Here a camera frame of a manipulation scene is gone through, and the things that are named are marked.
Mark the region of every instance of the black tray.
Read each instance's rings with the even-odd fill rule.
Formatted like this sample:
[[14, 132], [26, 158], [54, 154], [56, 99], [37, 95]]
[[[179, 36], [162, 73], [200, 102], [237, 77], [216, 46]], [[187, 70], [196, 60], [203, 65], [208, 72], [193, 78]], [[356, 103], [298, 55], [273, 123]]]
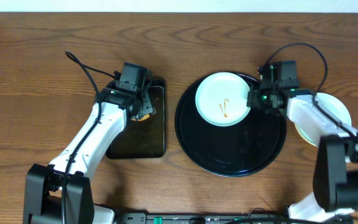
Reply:
[[[235, 74], [249, 85], [259, 86], [254, 77]], [[204, 78], [186, 90], [175, 113], [175, 131], [184, 152], [203, 169], [228, 177], [251, 175], [267, 167], [283, 147], [286, 119], [251, 109], [246, 118], [233, 126], [209, 124], [200, 116], [195, 103], [197, 88]]]

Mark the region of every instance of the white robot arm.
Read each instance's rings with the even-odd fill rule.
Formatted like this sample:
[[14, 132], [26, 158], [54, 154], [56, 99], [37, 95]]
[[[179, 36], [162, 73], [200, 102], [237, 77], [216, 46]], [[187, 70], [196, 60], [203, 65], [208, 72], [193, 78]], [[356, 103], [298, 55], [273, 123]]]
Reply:
[[[53, 166], [54, 170], [60, 172], [65, 171], [68, 156], [73, 152], [78, 142], [94, 123], [95, 117], [98, 115], [98, 110], [98, 104], [95, 103], [92, 107], [91, 115], [72, 142], [59, 156], [50, 161], [49, 165]], [[82, 172], [84, 177], [92, 179], [108, 146], [112, 140], [124, 130], [127, 122], [126, 114], [126, 110], [120, 109], [118, 105], [107, 102], [102, 103], [102, 117], [100, 122], [80, 147], [75, 161], [70, 167], [69, 174]]]
[[[329, 136], [337, 134], [339, 137], [349, 137], [349, 134], [338, 128], [332, 121], [323, 115], [312, 102], [312, 95], [299, 95], [288, 100], [287, 117], [290, 121], [301, 126], [306, 134], [318, 146], [322, 136]], [[341, 122], [335, 115], [326, 109], [324, 105], [319, 103], [320, 107], [325, 110], [332, 118]], [[346, 125], [348, 130], [351, 130], [354, 135], [357, 135], [358, 130]], [[314, 193], [310, 193], [302, 201], [291, 205], [288, 208], [288, 215], [290, 218], [309, 220], [314, 222], [325, 222], [336, 215], [348, 215], [353, 213], [352, 208], [339, 208], [334, 212], [326, 212], [321, 208]]]

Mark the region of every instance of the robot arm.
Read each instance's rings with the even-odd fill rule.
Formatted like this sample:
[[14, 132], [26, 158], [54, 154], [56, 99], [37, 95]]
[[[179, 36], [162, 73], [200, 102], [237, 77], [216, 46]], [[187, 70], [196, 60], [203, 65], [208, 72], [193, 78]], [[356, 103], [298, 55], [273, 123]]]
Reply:
[[334, 124], [313, 104], [314, 93], [299, 89], [295, 61], [273, 63], [260, 71], [260, 88], [251, 90], [248, 105], [278, 113], [301, 126], [319, 147], [313, 177], [313, 193], [288, 209], [290, 218], [324, 222], [337, 214], [358, 209], [358, 170], [348, 171], [346, 161], [358, 163], [358, 130], [341, 121], [322, 105]]
[[[150, 81], [145, 84], [145, 77]], [[93, 204], [90, 181], [113, 139], [124, 130], [128, 119], [153, 112], [148, 101], [150, 71], [139, 65], [125, 63], [122, 74], [102, 90], [101, 117], [78, 149], [68, 171], [65, 197], [67, 223], [112, 224], [113, 210]], [[93, 106], [84, 126], [68, 147], [52, 159], [48, 166], [34, 164], [25, 180], [23, 224], [62, 223], [62, 198], [51, 196], [64, 181], [68, 158], [94, 124], [99, 105]]]
[[[64, 172], [67, 166], [68, 156], [73, 152], [78, 142], [83, 138], [87, 130], [94, 123], [98, 115], [98, 104], [93, 105], [88, 120], [59, 156], [50, 161], [49, 166], [54, 170]], [[82, 172], [84, 177], [92, 179], [94, 172], [102, 159], [106, 149], [112, 140], [125, 128], [127, 121], [126, 110], [119, 108], [119, 105], [102, 103], [102, 117], [99, 124], [78, 151], [74, 163], [70, 167], [69, 174]]]

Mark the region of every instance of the white bowl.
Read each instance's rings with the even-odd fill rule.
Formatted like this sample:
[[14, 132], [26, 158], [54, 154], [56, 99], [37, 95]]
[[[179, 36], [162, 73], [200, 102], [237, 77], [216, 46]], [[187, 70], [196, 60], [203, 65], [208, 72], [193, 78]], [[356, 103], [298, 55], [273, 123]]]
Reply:
[[201, 117], [213, 125], [235, 125], [250, 111], [247, 107], [249, 89], [247, 82], [234, 73], [212, 74], [197, 88], [197, 110]]
[[[345, 105], [341, 101], [339, 101], [339, 99], [327, 93], [317, 93], [316, 96], [330, 112], [337, 116], [337, 118], [339, 118], [343, 123], [352, 126], [351, 114], [349, 113]], [[298, 131], [299, 135], [305, 141], [316, 146], [316, 144], [310, 139], [310, 137], [299, 125], [295, 124], [295, 128]]]

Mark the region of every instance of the white wall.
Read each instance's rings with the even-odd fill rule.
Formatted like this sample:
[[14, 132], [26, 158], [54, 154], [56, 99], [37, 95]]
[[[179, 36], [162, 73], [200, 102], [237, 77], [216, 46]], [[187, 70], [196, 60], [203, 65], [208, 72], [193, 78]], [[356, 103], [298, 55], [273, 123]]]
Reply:
[[0, 0], [0, 12], [358, 12], [358, 0]]

